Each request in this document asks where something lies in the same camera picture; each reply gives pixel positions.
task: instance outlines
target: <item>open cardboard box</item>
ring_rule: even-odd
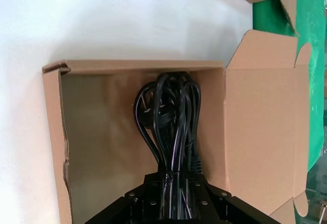
[[[43,68],[61,223],[84,223],[157,170],[133,120],[139,89],[188,71],[201,87],[199,152],[209,183],[281,223],[308,211],[311,47],[250,30],[219,61],[62,61]]]

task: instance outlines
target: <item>black plastic part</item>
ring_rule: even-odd
[[[86,224],[278,224],[230,193],[210,185],[202,174],[189,175],[188,181],[196,206],[195,217],[188,220],[162,219],[160,216],[161,177],[145,176],[144,183],[127,192]]]

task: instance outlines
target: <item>cable bundle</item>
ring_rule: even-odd
[[[136,125],[164,175],[161,218],[193,217],[185,176],[189,171],[202,173],[196,147],[200,104],[199,85],[186,72],[160,74],[136,96]]]

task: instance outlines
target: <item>green mat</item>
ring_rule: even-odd
[[[294,36],[279,0],[253,4],[253,28]],[[297,0],[296,30],[299,34],[297,50],[309,42],[312,54],[310,73],[310,146],[308,171],[320,157],[323,147],[323,87],[324,39],[326,19],[324,0]]]

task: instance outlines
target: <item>white backdrop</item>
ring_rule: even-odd
[[[0,0],[0,223],[59,223],[41,67],[59,59],[229,60],[244,0]]]

